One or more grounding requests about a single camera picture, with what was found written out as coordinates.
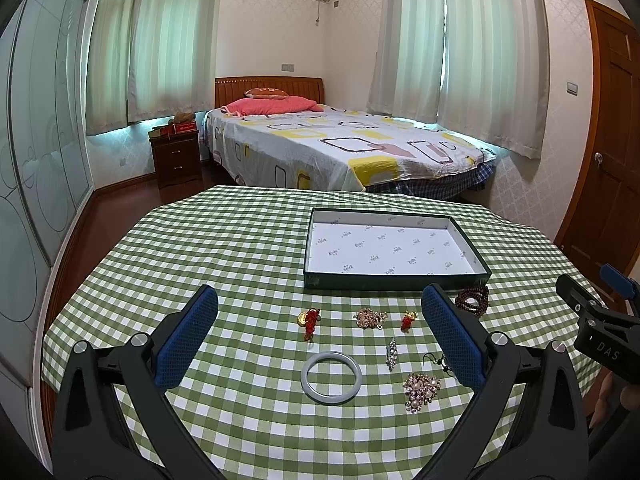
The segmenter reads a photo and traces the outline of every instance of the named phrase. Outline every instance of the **blue gripper pad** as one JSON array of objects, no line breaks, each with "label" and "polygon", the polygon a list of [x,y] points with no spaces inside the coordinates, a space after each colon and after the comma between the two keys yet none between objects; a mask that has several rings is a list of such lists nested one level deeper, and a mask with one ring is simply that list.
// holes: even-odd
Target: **blue gripper pad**
[{"label": "blue gripper pad", "polygon": [[600,279],[622,296],[624,300],[632,300],[636,295],[634,284],[609,264],[600,267]]},{"label": "blue gripper pad", "polygon": [[210,286],[194,297],[181,322],[168,337],[156,357],[154,384],[170,390],[180,384],[196,352],[218,316],[218,295]]},{"label": "blue gripper pad", "polygon": [[453,308],[455,306],[449,298],[443,298],[433,285],[422,292],[422,315],[444,352],[447,365],[460,384],[476,392],[482,389],[486,381],[482,352],[452,311]]}]

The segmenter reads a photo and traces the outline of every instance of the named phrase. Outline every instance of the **gingham tablecloth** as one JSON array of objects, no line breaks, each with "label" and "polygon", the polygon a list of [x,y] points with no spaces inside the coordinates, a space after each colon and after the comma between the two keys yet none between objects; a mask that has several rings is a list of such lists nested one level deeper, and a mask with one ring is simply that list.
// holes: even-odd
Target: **gingham tablecloth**
[{"label": "gingham tablecloth", "polygon": [[[453,216],[493,271],[489,330],[517,344],[564,341],[585,392],[599,366],[572,346],[577,317],[556,296],[562,272],[594,290],[539,231],[509,223],[476,205],[401,195],[215,187],[145,216],[74,294],[44,339],[43,378],[59,389],[72,344],[95,347],[151,332],[180,310],[203,283],[220,297],[220,313],[180,387],[167,392],[204,453],[234,478],[412,478],[427,463],[468,405],[472,392],[425,361],[439,352],[421,314],[400,332],[406,310],[420,312],[418,292],[307,292],[303,288],[306,231],[313,207],[373,209]],[[383,330],[356,327],[363,306],[388,312]],[[321,309],[313,342],[303,341],[296,316]],[[385,365],[386,345],[399,362]],[[315,352],[351,355],[364,376],[342,406],[309,399],[300,370]],[[437,400],[411,415],[402,382],[411,372],[442,379]],[[338,394],[353,384],[341,364],[321,363],[309,375],[316,389]],[[516,386],[483,461],[497,455],[523,387]],[[127,423],[143,456],[158,456],[118,388]]]}]

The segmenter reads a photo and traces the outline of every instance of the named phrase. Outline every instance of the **open rectangular box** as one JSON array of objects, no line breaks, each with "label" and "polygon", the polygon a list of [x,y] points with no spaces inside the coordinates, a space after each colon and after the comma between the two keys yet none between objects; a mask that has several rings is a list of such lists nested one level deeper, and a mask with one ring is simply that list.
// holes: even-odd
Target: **open rectangular box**
[{"label": "open rectangular box", "polygon": [[457,290],[484,285],[491,270],[449,216],[315,208],[305,286],[329,290]]}]

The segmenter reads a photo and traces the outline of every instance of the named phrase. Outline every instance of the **blue plaid fabric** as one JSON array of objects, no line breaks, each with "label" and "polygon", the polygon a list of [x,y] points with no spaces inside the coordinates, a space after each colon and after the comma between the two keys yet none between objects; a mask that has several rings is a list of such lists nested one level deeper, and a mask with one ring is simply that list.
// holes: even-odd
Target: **blue plaid fabric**
[{"label": "blue plaid fabric", "polygon": [[436,200],[450,200],[467,189],[479,191],[486,186],[487,179],[494,174],[494,162],[482,162],[466,173],[448,175],[434,180],[396,180],[367,187],[369,193],[398,193]]}]

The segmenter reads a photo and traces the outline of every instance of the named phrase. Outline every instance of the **wooden headboard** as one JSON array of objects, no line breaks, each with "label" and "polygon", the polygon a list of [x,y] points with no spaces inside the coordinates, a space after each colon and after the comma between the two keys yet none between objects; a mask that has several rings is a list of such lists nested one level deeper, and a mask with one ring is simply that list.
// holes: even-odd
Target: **wooden headboard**
[{"label": "wooden headboard", "polygon": [[324,104],[324,83],[319,77],[245,76],[216,78],[216,108],[242,99],[247,90],[260,87],[277,88]]}]

